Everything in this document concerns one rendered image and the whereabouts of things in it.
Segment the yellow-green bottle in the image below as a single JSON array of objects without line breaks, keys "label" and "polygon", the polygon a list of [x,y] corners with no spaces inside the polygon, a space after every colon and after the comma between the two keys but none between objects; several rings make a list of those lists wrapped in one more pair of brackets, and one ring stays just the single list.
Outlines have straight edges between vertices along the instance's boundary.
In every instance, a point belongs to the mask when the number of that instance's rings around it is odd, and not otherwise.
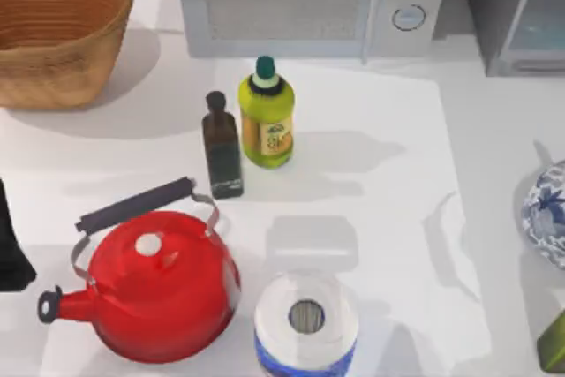
[{"label": "yellow-green bottle", "polygon": [[284,165],[293,149],[295,93],[277,73],[272,57],[257,58],[254,73],[239,85],[237,99],[246,156],[265,169]]}]

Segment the dark glass bottle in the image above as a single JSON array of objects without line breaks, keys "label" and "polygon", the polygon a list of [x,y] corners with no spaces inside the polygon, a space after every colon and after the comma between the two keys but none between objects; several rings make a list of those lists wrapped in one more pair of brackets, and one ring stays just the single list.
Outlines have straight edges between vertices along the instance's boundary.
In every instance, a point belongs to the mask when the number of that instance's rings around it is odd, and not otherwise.
[{"label": "dark glass bottle", "polygon": [[211,193],[216,200],[240,197],[244,183],[235,118],[226,110],[223,92],[208,93],[206,102],[202,132]]}]

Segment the pale microwave oven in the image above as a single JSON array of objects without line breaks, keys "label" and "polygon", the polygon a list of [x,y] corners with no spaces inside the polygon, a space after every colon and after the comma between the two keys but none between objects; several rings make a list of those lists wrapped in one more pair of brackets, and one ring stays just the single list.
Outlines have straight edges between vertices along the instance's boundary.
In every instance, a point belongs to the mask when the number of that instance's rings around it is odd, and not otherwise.
[{"label": "pale microwave oven", "polygon": [[[361,60],[369,0],[180,0],[193,57],[334,58]],[[416,4],[419,29],[402,32],[394,12]],[[441,0],[378,0],[368,60],[419,57],[428,50]]]}]

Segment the white paper towel roll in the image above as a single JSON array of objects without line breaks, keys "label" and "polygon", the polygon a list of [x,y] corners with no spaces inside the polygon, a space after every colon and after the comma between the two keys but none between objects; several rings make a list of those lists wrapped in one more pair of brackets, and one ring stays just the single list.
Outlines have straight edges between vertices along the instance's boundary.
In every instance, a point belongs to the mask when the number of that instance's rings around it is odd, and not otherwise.
[{"label": "white paper towel roll", "polygon": [[345,377],[358,339],[350,293],[332,275],[279,274],[255,308],[254,347],[267,377]]}]

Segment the red kettle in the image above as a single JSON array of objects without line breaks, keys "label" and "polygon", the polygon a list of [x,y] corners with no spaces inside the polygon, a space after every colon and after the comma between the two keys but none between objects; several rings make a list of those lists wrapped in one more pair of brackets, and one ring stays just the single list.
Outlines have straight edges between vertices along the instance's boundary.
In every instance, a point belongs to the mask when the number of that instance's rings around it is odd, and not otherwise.
[{"label": "red kettle", "polygon": [[86,321],[112,351],[164,364],[208,347],[241,295],[237,264],[215,229],[219,209],[188,177],[83,215],[71,264],[81,291],[45,290],[40,322]]}]

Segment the microwave knob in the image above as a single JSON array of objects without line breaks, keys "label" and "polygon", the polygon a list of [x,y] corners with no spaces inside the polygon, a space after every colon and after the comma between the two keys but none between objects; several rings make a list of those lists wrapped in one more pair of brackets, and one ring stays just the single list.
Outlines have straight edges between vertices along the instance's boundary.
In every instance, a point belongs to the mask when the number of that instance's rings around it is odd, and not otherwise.
[{"label": "microwave knob", "polygon": [[402,32],[419,29],[426,21],[426,11],[419,5],[411,4],[398,9],[392,16],[392,24]]}]

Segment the woven brown basket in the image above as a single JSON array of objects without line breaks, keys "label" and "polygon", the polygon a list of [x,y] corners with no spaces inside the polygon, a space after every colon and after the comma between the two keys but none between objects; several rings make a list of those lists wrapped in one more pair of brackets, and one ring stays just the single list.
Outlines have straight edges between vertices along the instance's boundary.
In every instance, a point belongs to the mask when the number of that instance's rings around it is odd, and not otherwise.
[{"label": "woven brown basket", "polygon": [[120,53],[133,0],[0,0],[0,108],[92,103]]}]

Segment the blue and white porcelain bowl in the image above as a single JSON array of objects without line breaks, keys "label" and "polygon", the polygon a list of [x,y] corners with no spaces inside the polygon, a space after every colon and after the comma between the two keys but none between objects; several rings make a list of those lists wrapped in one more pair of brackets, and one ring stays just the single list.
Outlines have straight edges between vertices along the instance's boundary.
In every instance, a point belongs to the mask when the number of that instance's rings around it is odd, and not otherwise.
[{"label": "blue and white porcelain bowl", "polygon": [[524,199],[526,238],[539,253],[565,271],[565,160],[544,170]]}]

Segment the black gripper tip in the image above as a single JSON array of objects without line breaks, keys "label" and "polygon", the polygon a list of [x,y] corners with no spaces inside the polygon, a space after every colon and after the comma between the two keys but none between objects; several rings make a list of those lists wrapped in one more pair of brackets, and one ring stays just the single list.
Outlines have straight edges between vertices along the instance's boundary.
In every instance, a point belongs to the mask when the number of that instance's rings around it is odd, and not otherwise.
[{"label": "black gripper tip", "polygon": [[10,209],[0,178],[0,292],[19,292],[35,280],[36,271],[23,253],[11,223]]}]

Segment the green box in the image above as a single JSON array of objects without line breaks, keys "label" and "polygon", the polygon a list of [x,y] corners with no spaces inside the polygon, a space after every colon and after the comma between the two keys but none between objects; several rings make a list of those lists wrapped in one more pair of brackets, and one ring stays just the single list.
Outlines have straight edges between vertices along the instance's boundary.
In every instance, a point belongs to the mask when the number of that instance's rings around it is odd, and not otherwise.
[{"label": "green box", "polygon": [[544,372],[565,374],[565,310],[541,334],[536,347]]}]

